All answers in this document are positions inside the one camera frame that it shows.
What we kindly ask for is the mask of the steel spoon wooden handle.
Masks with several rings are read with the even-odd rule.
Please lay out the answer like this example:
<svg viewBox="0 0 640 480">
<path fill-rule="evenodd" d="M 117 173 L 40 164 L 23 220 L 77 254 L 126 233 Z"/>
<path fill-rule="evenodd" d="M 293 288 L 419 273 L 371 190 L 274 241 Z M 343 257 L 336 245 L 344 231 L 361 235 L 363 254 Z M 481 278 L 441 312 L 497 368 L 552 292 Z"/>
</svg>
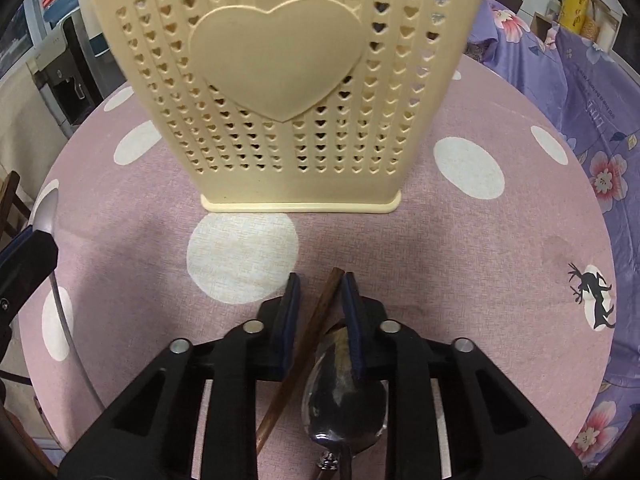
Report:
<svg viewBox="0 0 640 480">
<path fill-rule="evenodd" d="M 324 449 L 322 470 L 352 478 L 354 458 L 375 446 L 387 427 L 387 387 L 359 377 L 350 356 L 346 324 L 323 335 L 300 408 L 308 438 Z"/>
</svg>

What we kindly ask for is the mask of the brown wooden chopstick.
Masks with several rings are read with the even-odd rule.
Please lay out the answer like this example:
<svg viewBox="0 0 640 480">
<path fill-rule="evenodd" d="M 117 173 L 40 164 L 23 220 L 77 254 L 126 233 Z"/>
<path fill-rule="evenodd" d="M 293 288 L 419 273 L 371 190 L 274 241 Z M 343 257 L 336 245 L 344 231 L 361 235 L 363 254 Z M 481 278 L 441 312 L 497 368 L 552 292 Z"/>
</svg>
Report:
<svg viewBox="0 0 640 480">
<path fill-rule="evenodd" d="M 341 284 L 344 274 L 344 270 L 333 268 L 326 280 L 326 284 L 324 284 L 322 293 L 316 302 L 314 312 L 312 312 L 310 320 L 306 325 L 303 336 L 299 338 L 295 359 L 288 371 L 288 376 L 281 382 L 276 395 L 271 400 L 269 408 L 256 430 L 257 455 L 262 452 L 274 427 L 277 426 L 277 422 L 282 416 L 288 402 L 290 402 L 300 382 L 300 378 L 303 377 L 308 361 L 316 351 L 322 335 L 322 328 L 329 318 L 338 285 Z"/>
</svg>

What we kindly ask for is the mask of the cream plastic utensil holder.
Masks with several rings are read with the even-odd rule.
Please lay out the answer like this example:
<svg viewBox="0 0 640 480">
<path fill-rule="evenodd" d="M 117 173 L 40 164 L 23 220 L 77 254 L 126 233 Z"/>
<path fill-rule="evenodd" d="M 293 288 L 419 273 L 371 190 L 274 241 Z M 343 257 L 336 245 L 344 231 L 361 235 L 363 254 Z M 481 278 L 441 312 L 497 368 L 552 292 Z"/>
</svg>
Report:
<svg viewBox="0 0 640 480">
<path fill-rule="evenodd" d="M 90 0 L 211 212 L 387 214 L 482 0 Z"/>
</svg>

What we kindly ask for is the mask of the wooden chair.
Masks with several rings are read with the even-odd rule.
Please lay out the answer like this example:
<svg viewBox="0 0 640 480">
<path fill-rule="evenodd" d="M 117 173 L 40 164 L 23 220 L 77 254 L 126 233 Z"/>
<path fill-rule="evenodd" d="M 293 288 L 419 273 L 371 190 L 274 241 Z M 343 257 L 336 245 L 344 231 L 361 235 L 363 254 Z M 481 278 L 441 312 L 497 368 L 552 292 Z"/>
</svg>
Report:
<svg viewBox="0 0 640 480">
<path fill-rule="evenodd" d="M 27 205 L 17 195 L 20 175 L 11 171 L 4 179 L 1 187 L 0 229 L 1 247 L 6 247 L 26 226 L 32 214 Z"/>
</svg>

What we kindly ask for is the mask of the pink polka-dot tablecloth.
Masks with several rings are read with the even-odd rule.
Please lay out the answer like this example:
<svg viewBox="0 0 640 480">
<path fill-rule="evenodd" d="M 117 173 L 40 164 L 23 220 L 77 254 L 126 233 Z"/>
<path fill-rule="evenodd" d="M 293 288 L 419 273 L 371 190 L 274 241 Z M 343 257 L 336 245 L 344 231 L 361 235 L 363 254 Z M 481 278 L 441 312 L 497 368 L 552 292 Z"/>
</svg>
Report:
<svg viewBox="0 0 640 480">
<path fill-rule="evenodd" d="M 612 248 L 576 157 L 543 114 L 490 70 L 462 60 L 390 214 L 210 214 L 129 86 L 66 144 L 55 285 L 20 313 L 27 369 L 69 448 L 173 339 L 224 336 L 291 273 L 307 321 L 330 272 L 423 337 L 474 340 L 582 460 L 618 434 L 597 397 L 613 332 Z"/>
</svg>

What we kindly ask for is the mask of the water dispenser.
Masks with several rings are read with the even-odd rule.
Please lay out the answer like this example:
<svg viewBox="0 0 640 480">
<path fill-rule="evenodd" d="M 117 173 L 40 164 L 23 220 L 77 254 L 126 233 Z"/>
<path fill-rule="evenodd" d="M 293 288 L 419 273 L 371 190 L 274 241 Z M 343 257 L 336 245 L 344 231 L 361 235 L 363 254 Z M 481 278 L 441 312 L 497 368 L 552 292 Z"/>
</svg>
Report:
<svg viewBox="0 0 640 480">
<path fill-rule="evenodd" d="M 80 9 L 53 27 L 35 47 L 28 66 L 66 138 L 125 82 L 104 36 L 88 34 Z"/>
</svg>

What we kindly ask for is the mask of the purple floral cloth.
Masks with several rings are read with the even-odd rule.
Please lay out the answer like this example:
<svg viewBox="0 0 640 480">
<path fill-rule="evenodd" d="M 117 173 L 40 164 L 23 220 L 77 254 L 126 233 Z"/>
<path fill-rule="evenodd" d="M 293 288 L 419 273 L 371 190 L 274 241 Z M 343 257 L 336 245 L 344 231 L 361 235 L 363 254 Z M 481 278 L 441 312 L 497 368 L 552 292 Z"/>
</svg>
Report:
<svg viewBox="0 0 640 480">
<path fill-rule="evenodd" d="M 593 41 L 559 25 L 538 38 L 496 0 L 480 4 L 468 53 L 552 122 L 585 170 L 608 228 L 617 326 L 596 404 L 573 445 L 593 470 L 639 411 L 639 86 Z"/>
</svg>

